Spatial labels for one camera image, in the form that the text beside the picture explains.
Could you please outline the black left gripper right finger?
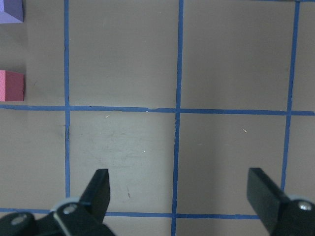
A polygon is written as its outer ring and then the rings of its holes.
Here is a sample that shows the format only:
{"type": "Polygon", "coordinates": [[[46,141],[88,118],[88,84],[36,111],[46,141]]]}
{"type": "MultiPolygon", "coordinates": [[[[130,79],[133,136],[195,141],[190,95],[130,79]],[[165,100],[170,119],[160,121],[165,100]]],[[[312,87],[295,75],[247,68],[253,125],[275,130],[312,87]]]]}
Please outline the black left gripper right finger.
{"type": "Polygon", "coordinates": [[[249,168],[247,199],[271,236],[313,236],[315,204],[289,197],[261,168],[249,168]]]}

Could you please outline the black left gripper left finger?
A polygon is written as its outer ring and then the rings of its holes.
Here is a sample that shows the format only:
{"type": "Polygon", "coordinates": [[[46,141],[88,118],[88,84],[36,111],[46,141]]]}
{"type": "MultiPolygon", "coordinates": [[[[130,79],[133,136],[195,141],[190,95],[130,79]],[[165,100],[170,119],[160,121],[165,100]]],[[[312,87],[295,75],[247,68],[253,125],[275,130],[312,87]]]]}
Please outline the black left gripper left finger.
{"type": "Polygon", "coordinates": [[[77,202],[59,206],[36,220],[27,211],[10,213],[0,219],[2,236],[113,236],[103,223],[110,203],[107,169],[98,169],[77,202]]]}

